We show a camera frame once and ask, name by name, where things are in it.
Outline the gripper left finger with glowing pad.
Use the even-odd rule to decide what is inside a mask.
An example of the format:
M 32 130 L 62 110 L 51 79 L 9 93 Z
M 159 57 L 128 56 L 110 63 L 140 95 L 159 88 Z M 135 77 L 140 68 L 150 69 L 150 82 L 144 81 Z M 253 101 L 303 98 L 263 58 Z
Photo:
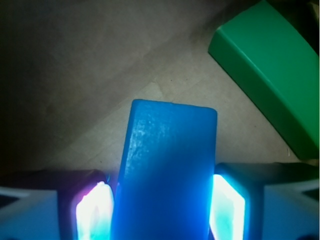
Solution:
M 18 171 L 0 178 L 2 240 L 109 240 L 114 196 L 100 170 Z

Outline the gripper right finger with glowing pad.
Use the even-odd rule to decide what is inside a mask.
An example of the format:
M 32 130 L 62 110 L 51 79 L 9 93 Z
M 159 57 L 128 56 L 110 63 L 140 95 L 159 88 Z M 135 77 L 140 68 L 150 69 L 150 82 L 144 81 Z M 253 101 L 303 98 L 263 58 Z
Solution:
M 211 240 L 317 240 L 319 168 L 307 163 L 219 163 Z

